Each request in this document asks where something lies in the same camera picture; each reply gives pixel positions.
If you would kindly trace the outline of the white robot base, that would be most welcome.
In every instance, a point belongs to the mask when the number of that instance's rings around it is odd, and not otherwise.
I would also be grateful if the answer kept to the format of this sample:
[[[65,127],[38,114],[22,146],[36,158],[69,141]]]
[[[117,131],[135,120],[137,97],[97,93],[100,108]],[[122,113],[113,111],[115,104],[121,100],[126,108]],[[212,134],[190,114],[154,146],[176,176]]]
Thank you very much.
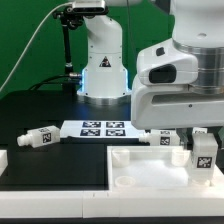
[[[128,71],[122,63],[122,27],[108,16],[85,18],[88,62],[82,70],[78,99],[96,105],[130,100]]]

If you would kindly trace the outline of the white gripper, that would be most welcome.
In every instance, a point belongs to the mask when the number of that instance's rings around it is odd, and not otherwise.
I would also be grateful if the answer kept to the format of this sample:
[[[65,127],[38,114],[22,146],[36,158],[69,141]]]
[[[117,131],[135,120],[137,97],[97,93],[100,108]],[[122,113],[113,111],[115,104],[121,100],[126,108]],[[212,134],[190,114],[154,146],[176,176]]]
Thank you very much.
[[[131,123],[139,130],[177,128],[180,145],[192,149],[188,129],[224,125],[224,94],[201,95],[186,85],[150,85],[134,78],[131,95]],[[224,126],[218,131],[224,150]]]

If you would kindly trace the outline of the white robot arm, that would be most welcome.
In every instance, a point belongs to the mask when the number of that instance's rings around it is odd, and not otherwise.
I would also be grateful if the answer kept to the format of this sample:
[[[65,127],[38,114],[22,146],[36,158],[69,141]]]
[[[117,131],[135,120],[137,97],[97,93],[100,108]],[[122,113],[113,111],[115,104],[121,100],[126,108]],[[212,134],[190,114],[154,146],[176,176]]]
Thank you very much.
[[[224,0],[148,0],[172,37],[141,50],[131,95],[140,130],[224,126]]]

